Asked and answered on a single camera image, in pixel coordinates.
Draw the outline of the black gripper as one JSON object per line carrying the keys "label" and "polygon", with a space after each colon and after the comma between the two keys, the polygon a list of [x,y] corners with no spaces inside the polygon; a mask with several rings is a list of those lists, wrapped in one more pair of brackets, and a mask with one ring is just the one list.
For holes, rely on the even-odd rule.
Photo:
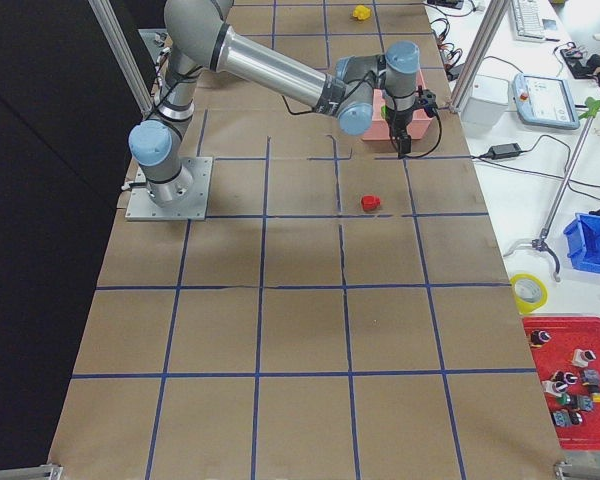
{"label": "black gripper", "polygon": [[389,136],[395,139],[396,151],[399,156],[408,156],[412,150],[412,138],[407,129],[413,120],[414,108],[406,110],[394,110],[386,107],[386,123],[389,128]]}

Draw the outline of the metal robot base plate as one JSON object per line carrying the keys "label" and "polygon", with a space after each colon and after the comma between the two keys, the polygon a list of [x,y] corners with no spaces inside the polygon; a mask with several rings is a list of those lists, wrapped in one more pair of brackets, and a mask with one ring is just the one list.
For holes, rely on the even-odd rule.
{"label": "metal robot base plate", "polygon": [[212,177],[212,157],[181,157],[179,175],[158,184],[146,180],[137,169],[130,189],[125,217],[129,221],[204,221]]}

